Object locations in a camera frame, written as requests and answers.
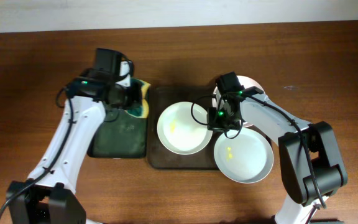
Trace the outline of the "green and yellow sponge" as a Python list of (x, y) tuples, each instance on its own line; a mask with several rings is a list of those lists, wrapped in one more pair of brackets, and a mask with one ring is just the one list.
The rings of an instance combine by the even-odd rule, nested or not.
[(136, 85), (140, 87), (140, 91), (141, 91), (141, 95), (142, 95), (140, 105), (136, 106), (133, 109), (126, 110), (126, 113), (135, 117), (135, 118), (146, 119), (149, 115), (148, 100), (149, 100), (149, 88), (150, 88), (151, 84), (149, 84), (143, 80), (132, 78), (131, 79), (131, 87), (135, 87)]

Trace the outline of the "pink plate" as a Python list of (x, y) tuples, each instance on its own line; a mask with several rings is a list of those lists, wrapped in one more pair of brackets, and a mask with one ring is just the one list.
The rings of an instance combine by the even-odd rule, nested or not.
[[(241, 75), (238, 75), (237, 78), (239, 80), (239, 83), (242, 86), (244, 86), (244, 88), (250, 88), (250, 87), (256, 86), (257, 88), (264, 90), (262, 88), (262, 86), (259, 83), (257, 83), (255, 80), (253, 80), (252, 78), (249, 78), (246, 76), (241, 76)], [(216, 98), (218, 96), (220, 96), (220, 93), (219, 93), (217, 87), (215, 87), (215, 89), (213, 90), (213, 95), (214, 95), (214, 98), (211, 100), (211, 104), (212, 104), (212, 107), (216, 107), (217, 103), (218, 103)]]

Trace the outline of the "white plate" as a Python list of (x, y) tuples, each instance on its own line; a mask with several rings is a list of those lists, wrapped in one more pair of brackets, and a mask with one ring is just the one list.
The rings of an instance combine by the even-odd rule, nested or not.
[(169, 151), (179, 155), (195, 154), (210, 142), (213, 132), (204, 125), (207, 111), (188, 101), (168, 106), (158, 118), (157, 135)]

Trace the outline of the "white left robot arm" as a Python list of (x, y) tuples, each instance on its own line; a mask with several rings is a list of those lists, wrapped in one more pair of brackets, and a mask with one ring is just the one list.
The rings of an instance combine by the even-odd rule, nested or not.
[(64, 112), (55, 134), (35, 169), (24, 182), (11, 182), (2, 206), (13, 223), (91, 223), (75, 196), (78, 175), (92, 139), (105, 122), (106, 106), (142, 108), (150, 84), (131, 78), (127, 83), (76, 78), (62, 88)]

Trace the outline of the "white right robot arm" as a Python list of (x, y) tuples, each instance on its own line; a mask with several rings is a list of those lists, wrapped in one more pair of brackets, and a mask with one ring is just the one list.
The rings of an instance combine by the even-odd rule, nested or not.
[(326, 208), (326, 200), (348, 181), (332, 127), (311, 123), (285, 111), (260, 89), (218, 93), (208, 110), (208, 128), (226, 139), (241, 134), (240, 122), (253, 124), (279, 148), (282, 182), (287, 196), (274, 223), (309, 223)]

